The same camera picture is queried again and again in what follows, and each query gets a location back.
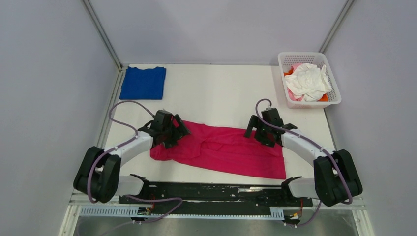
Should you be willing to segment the magenta t shirt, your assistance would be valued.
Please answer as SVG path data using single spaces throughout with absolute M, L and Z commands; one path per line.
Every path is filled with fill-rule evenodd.
M 150 151 L 152 159 L 249 177 L 287 177 L 282 147 L 268 147 L 252 136 L 246 138 L 245 130 L 241 128 L 209 126 L 191 121 L 184 124 L 191 133 L 171 148 L 163 145 L 154 147 Z

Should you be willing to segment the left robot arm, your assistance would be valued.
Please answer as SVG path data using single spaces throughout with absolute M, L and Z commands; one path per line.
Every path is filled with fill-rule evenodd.
M 73 181 L 74 189 L 86 194 L 92 203 L 106 203 L 114 196 L 132 195 L 139 203 L 150 199 L 146 180 L 136 174 L 122 176 L 121 167 L 143 152 L 169 149 L 191 132 L 179 115 L 159 110 L 153 120 L 134 129 L 134 135 L 113 147 L 90 147 Z

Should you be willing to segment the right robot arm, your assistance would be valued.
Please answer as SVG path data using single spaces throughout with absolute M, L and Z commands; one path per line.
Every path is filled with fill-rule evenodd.
M 244 136 L 254 133 L 256 141 L 267 147 L 289 149 L 312 166 L 312 178 L 291 177 L 281 184 L 281 199 L 294 205 L 300 198 L 312 198 L 331 207 L 351 204 L 363 192 L 351 154 L 345 150 L 328 151 L 306 137 L 295 125 L 284 124 L 276 108 L 252 115 Z

